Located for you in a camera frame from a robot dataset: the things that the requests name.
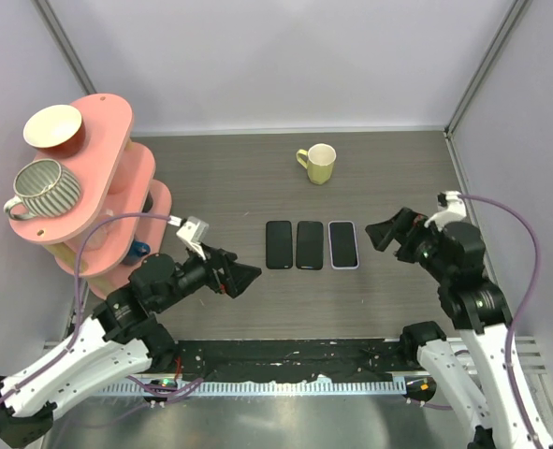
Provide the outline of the blue-edged smartphone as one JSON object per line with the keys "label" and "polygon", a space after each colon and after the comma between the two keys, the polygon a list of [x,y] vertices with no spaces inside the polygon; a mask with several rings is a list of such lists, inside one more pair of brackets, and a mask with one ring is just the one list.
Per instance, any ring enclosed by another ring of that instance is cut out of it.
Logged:
{"label": "blue-edged smartphone", "polygon": [[293,265],[292,224],[290,221],[266,223],[266,267],[289,269]]}

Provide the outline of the black phone case two holes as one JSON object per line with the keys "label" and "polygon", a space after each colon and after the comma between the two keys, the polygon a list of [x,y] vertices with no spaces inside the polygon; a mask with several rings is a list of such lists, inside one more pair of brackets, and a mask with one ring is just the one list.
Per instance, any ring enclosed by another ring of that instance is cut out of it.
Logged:
{"label": "black phone case two holes", "polygon": [[300,221],[297,226],[296,267],[306,270],[321,270],[323,263],[323,224],[316,221]]}

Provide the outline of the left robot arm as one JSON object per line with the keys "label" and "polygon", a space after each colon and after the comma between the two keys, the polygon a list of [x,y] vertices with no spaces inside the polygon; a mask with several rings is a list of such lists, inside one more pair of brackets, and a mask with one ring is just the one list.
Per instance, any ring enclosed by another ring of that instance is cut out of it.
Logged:
{"label": "left robot arm", "polygon": [[180,264],[156,253],[109,294],[64,341],[18,373],[0,376],[0,439],[23,448],[99,389],[152,369],[169,371],[177,344],[158,314],[197,290],[235,298],[262,273],[235,253],[204,246]]}

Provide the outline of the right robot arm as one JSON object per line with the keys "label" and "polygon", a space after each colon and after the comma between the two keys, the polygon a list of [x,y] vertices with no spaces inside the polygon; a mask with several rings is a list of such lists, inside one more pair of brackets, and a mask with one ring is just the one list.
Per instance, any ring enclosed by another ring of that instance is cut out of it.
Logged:
{"label": "right robot arm", "polygon": [[486,245],[479,229],[456,212],[429,218],[408,208],[369,224],[379,252],[396,241],[396,257],[418,264],[438,284],[445,314],[458,331],[477,376],[472,378],[434,322],[406,326],[400,361],[423,368],[461,423],[470,448],[553,448],[517,360],[514,320],[502,290],[485,274]]}

